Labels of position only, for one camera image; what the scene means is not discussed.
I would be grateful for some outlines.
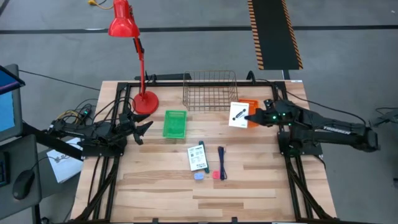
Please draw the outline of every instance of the card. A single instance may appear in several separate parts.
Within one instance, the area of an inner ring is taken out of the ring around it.
[[[248,128],[248,121],[244,119],[249,115],[249,103],[231,102],[229,110],[229,125],[238,128]]]
[[[207,168],[206,154],[203,145],[189,148],[188,158],[191,171]]]

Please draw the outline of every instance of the wire basket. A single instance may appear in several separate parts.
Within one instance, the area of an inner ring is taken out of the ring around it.
[[[182,104],[189,111],[229,111],[238,101],[233,71],[187,71],[183,77]]]

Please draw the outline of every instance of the lamp base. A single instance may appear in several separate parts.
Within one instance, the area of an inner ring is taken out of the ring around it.
[[[151,91],[146,91],[144,93],[144,99],[142,99],[142,96],[138,93],[134,97],[134,101],[136,102],[136,104],[134,105],[133,102],[132,106],[139,114],[152,114],[159,106],[159,100],[156,94]]]

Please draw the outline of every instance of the computer screen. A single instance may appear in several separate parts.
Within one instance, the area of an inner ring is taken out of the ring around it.
[[[0,66],[0,94],[24,86],[25,83],[11,72]]]
[[[15,126],[14,105],[11,91],[0,95],[0,119],[0,132]]]

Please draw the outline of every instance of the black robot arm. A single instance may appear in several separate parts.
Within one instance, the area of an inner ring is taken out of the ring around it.
[[[290,144],[293,147],[303,147],[308,142],[312,144],[325,142],[349,145],[365,152],[379,149],[377,134],[364,124],[324,118],[289,100],[266,100],[264,103],[266,110],[258,108],[255,114],[245,116],[245,119],[268,127],[291,126]]]
[[[149,116],[149,114],[134,114],[128,111],[119,114],[119,124],[117,125],[106,121],[99,121],[87,126],[71,124],[63,119],[57,119],[52,121],[47,134],[57,138],[64,138],[66,136],[78,137],[83,140],[78,143],[82,147],[112,147],[120,143],[124,144],[127,141],[127,136],[132,134],[136,143],[141,145],[143,144],[141,136],[149,129],[153,121],[141,126],[136,126],[136,123],[145,120]]]

